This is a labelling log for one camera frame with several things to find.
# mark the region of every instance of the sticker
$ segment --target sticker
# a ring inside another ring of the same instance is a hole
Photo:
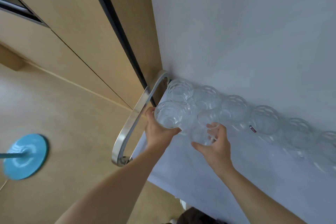
[[[250,125],[250,129],[254,132],[257,133],[257,131]]]

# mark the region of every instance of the wooden floor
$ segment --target wooden floor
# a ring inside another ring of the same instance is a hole
[[[29,133],[43,134],[50,142],[47,162],[36,175],[9,180],[0,191],[1,223],[54,223],[118,168],[111,163],[111,150],[130,114],[126,108],[30,65],[19,72],[0,67],[0,96],[0,152]],[[141,118],[128,154],[145,124]],[[0,186],[5,180],[0,174]],[[182,212],[177,199],[147,182],[128,223],[166,223]]]

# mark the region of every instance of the stainless steel handle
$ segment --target stainless steel handle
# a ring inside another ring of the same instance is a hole
[[[153,84],[146,87],[139,101],[135,105],[131,115],[128,117],[124,127],[120,131],[120,134],[117,137],[117,140],[112,149],[112,162],[117,166],[122,167],[132,160],[131,157],[124,156],[124,150],[128,139],[131,136],[135,126],[137,125],[141,117],[142,112],[144,111],[146,105],[153,96],[155,90],[159,86],[160,82],[166,77],[169,83],[169,73],[166,70],[161,70],[160,72],[158,72],[155,79],[153,80]]]

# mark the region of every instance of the hand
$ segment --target hand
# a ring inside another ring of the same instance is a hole
[[[163,150],[169,146],[173,136],[181,132],[180,128],[165,128],[161,126],[154,118],[155,107],[149,107],[146,111],[148,124],[145,128],[147,137],[147,148],[156,148]]]
[[[231,161],[230,142],[226,135],[226,127],[217,123],[207,124],[207,127],[210,128],[208,134],[217,140],[210,146],[201,145],[196,142],[191,142],[191,145],[203,154],[216,175],[222,178],[222,176],[235,170]]]

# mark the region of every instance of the blue round base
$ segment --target blue round base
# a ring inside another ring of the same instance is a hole
[[[18,158],[4,159],[5,175],[12,180],[30,177],[42,167],[48,151],[47,139],[39,134],[30,134],[20,138],[12,144],[7,153],[24,153],[24,155]]]

